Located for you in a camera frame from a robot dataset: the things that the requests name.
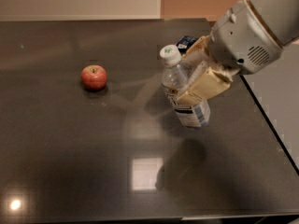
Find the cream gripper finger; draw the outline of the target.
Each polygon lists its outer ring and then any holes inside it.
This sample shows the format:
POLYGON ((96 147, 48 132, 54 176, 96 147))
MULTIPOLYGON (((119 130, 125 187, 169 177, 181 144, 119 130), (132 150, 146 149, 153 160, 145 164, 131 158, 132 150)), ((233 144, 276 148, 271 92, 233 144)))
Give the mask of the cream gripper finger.
POLYGON ((208 35, 198 38, 182 55, 182 61, 193 66, 199 65, 201 62, 207 62, 208 65, 212 65, 214 61, 209 54, 208 41, 208 35))
POLYGON ((176 101, 181 105, 197 105, 231 87, 233 74, 221 64, 201 62, 186 85, 178 92, 176 101))

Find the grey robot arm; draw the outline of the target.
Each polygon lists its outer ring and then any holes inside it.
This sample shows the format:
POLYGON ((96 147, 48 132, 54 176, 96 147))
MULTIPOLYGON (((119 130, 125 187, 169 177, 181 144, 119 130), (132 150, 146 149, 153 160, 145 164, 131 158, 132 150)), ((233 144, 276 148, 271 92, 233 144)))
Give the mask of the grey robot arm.
POLYGON ((235 75, 251 75, 278 60, 299 37, 299 0, 240 0, 185 57, 198 62, 176 100, 196 105, 230 88, 235 75))

